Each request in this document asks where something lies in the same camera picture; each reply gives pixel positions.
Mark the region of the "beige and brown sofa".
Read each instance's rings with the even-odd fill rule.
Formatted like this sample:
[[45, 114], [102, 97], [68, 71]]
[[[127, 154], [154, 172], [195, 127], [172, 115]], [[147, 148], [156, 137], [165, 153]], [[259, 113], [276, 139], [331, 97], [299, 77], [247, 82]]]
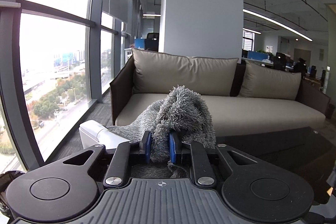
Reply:
[[[162, 100], [169, 94], [134, 92], [132, 55], [110, 83], [112, 123], [117, 126], [131, 124], [154, 101]], [[330, 104], [329, 96], [301, 79], [295, 100], [240, 97], [245, 69], [246, 63], [237, 63], [228, 96], [200, 94], [209, 108], [217, 136], [319, 128], [323, 125]]]

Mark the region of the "person in dark clothes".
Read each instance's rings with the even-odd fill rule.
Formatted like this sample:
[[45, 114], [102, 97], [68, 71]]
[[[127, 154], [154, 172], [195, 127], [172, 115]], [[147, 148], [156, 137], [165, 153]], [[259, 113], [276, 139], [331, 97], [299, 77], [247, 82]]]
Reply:
[[303, 80], [307, 73], [306, 60], [300, 57], [293, 67], [293, 73], [300, 73]]

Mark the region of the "white plastic pitcher container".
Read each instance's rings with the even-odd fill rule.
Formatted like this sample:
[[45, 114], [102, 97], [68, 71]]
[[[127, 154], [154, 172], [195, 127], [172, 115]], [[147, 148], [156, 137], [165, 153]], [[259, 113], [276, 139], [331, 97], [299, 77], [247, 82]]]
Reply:
[[106, 127], [94, 120], [80, 124], [79, 133], [83, 148], [103, 144], [106, 149], [115, 149], [119, 144], [129, 141], [110, 132]]

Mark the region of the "beige sofa cushion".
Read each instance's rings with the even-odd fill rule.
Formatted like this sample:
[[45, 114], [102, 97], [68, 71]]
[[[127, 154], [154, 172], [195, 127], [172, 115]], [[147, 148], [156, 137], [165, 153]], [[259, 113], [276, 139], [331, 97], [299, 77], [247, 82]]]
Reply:
[[187, 57], [132, 50], [135, 93], [169, 93], [185, 86], [205, 96], [228, 96], [238, 58]]
[[300, 83], [300, 73], [278, 71], [246, 61], [246, 69], [239, 96], [295, 100]]

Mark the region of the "grey fluffy microfibre cloth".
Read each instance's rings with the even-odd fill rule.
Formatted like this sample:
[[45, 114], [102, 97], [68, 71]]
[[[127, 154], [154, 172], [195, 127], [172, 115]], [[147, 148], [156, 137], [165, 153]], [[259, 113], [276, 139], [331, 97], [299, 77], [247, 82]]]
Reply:
[[177, 132], [183, 141], [197, 141], [215, 148], [216, 136], [209, 108], [200, 94], [179, 86], [162, 100], [153, 102], [131, 124], [110, 126], [108, 130], [130, 141], [140, 141], [151, 132], [150, 163], [135, 165], [133, 178], [188, 178], [188, 167], [172, 163], [169, 133]]

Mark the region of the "beige sofa back cushion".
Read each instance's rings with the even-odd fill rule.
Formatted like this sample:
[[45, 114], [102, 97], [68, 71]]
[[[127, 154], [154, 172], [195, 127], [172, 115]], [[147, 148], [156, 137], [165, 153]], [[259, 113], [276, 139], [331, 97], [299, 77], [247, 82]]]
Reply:
[[135, 93], [169, 93], [185, 86], [205, 96], [228, 96], [238, 58], [187, 57], [132, 50]]

